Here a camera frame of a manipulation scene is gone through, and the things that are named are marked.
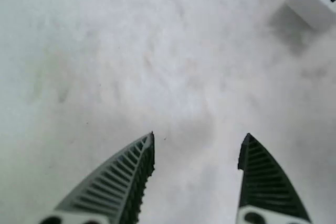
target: white surface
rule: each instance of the white surface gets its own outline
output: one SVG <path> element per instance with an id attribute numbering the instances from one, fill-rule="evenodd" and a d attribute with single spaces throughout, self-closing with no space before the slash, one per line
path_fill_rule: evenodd
<path id="1" fill-rule="evenodd" d="M 61 224 L 83 224 L 93 223 L 110 224 L 109 219 L 103 215 L 83 214 L 81 212 L 50 211 L 43 214 L 36 214 L 26 218 L 24 224 L 39 224 L 49 218 L 56 217 L 61 219 Z"/>
<path id="2" fill-rule="evenodd" d="M 287 4 L 317 30 L 326 30 L 334 23 L 336 2 L 331 0 L 287 0 Z"/>
<path id="3" fill-rule="evenodd" d="M 280 214 L 278 212 L 262 209 L 254 206 L 241 207 L 237 214 L 237 224 L 251 224 L 251 222 L 245 220 L 245 215 L 248 213 L 255 213 L 265 220 L 265 223 L 271 224 L 311 224 L 304 219 L 293 217 L 290 215 Z"/>
<path id="4" fill-rule="evenodd" d="M 284 1 L 0 0 L 1 223 L 151 130 L 140 223 L 234 223 L 247 132 L 334 223 L 336 33 Z"/>

